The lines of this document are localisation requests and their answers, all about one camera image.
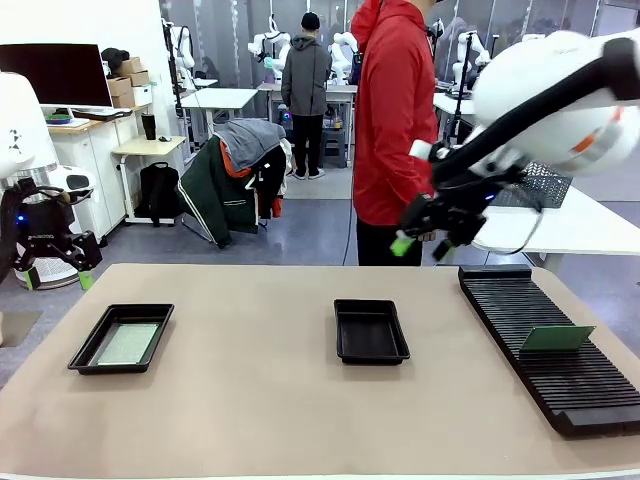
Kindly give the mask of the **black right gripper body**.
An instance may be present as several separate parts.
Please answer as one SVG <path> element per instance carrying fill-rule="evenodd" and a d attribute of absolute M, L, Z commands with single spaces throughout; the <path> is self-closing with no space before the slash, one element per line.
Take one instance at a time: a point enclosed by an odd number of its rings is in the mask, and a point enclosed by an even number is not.
<path fill-rule="evenodd" d="M 440 195 L 433 222 L 446 233 L 451 246 L 468 246 L 486 223 L 484 211 L 493 200 L 492 194 Z"/>

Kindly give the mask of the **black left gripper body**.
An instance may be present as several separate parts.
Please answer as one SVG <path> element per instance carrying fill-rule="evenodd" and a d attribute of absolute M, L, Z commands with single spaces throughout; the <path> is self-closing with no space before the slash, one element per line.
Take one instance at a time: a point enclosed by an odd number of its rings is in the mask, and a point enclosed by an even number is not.
<path fill-rule="evenodd" d="M 71 251 L 70 225 L 75 217 L 75 195 L 59 187 L 37 186 L 34 182 L 16 184 L 21 203 L 16 214 L 17 242 L 37 251 Z"/>

